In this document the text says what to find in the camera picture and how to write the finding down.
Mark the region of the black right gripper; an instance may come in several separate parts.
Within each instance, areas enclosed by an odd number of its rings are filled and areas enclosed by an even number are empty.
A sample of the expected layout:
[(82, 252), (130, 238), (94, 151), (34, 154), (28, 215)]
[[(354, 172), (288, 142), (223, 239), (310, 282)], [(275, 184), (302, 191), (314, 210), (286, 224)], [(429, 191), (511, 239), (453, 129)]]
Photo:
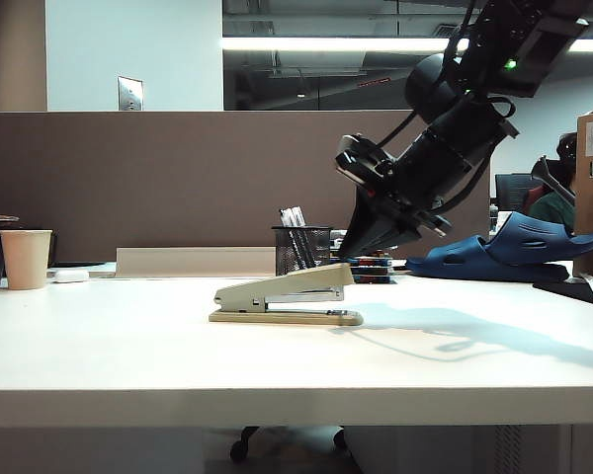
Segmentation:
[(444, 197), (475, 169), (475, 146), (431, 128), (394, 157), (355, 136), (355, 208), (338, 255), (342, 259), (413, 243), (424, 227), (446, 234)]

